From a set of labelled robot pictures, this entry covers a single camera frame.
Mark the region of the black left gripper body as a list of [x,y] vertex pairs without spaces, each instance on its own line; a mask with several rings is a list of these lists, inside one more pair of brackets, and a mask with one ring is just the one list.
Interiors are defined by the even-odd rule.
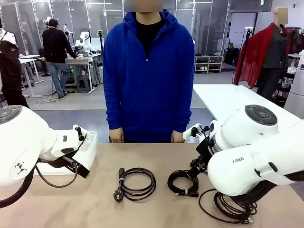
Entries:
[[56,159],[54,161],[49,161],[46,159],[39,158],[39,162],[47,163],[54,168],[66,167],[66,168],[74,169],[76,167],[76,162],[66,156],[59,157],[58,159]]

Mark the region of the person right hand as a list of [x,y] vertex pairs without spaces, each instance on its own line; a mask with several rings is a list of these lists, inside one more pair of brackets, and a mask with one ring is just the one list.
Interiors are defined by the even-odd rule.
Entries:
[[122,128],[109,130],[109,138],[112,143],[124,143],[124,132]]

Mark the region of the person left hand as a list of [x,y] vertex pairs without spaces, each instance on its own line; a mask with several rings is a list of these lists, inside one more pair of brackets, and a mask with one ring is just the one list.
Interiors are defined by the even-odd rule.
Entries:
[[184,143],[183,133],[173,131],[171,134],[171,143]]

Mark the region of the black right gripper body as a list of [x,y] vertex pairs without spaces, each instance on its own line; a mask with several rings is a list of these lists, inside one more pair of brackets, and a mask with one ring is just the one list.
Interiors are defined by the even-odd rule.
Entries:
[[213,139],[200,139],[199,145],[196,148],[196,151],[199,153],[199,157],[196,161],[197,167],[207,167],[213,153],[212,148],[215,143]]

